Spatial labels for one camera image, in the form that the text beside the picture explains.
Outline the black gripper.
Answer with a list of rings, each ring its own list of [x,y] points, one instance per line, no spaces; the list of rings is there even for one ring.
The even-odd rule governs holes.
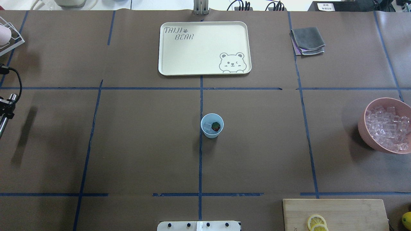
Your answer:
[[[16,100],[14,99],[4,99],[0,97],[0,115],[1,119],[13,119],[14,117],[14,110],[16,108]]]

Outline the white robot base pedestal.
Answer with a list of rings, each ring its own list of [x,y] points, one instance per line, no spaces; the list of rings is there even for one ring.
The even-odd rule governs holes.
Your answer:
[[[217,221],[164,221],[157,231],[241,231],[241,223],[234,220]]]

